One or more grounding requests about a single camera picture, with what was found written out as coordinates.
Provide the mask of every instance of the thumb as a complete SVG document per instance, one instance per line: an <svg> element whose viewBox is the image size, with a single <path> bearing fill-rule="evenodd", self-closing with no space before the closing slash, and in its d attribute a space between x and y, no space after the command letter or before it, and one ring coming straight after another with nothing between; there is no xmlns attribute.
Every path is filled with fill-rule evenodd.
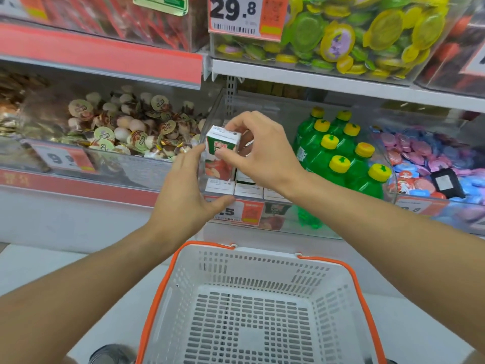
<svg viewBox="0 0 485 364"><path fill-rule="evenodd" d="M210 218L225 210L229 205L234 203L236 199L233 195L224 195L215 199L212 202L206 202L206 208L209 210Z"/></svg>
<svg viewBox="0 0 485 364"><path fill-rule="evenodd" d="M227 148L221 148L215 152L215 156L221 160L226 161L229 165L239 168L244 172L243 167L246 166L246 158L240 156L236 152Z"/></svg>

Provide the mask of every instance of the metal shelf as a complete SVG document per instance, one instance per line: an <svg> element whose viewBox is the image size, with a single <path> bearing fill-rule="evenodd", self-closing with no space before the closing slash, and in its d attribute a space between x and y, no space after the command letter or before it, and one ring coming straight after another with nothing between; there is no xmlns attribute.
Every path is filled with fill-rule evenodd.
<svg viewBox="0 0 485 364"><path fill-rule="evenodd" d="M0 21L0 60L200 90L203 55Z"/></svg>
<svg viewBox="0 0 485 364"><path fill-rule="evenodd" d="M485 99L428 91L415 85L406 87L218 59L212 61L212 73L485 113Z"/></svg>

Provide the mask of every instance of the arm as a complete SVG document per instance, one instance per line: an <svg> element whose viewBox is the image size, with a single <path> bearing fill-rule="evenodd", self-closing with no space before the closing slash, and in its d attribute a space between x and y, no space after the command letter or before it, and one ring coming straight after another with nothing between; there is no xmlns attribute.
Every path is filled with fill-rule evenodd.
<svg viewBox="0 0 485 364"><path fill-rule="evenodd" d="M61 362L125 293L234 201L203 200L196 177L203 150L197 146L177 157L146 225L0 298L3 362Z"/></svg>
<svg viewBox="0 0 485 364"><path fill-rule="evenodd" d="M246 132L244 158L217 155L261 186L305 208L364 256L404 296L485 353L485 241L303 170L281 125L245 112L226 126Z"/></svg>

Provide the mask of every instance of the white juice carton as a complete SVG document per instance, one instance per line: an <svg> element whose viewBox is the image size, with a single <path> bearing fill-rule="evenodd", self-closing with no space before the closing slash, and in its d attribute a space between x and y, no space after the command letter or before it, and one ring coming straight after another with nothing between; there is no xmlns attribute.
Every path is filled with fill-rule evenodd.
<svg viewBox="0 0 485 364"><path fill-rule="evenodd" d="M227 148L236 152L239 148L241 134L227 131L224 128L213 126L206 136L206 164L205 171L209 177L223 181L234 180L235 169L225 161L218 159L215 152Z"/></svg>

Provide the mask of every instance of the right hand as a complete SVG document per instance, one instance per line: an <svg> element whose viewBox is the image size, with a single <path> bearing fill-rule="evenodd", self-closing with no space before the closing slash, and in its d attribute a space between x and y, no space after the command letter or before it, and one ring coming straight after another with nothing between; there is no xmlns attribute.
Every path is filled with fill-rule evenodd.
<svg viewBox="0 0 485 364"><path fill-rule="evenodd" d="M239 153L222 148L215 152L216 157L237 167L258 185L285 196L306 173L296 159L283 127L262 113L243 112L227 123L226 130L242 134Z"/></svg>

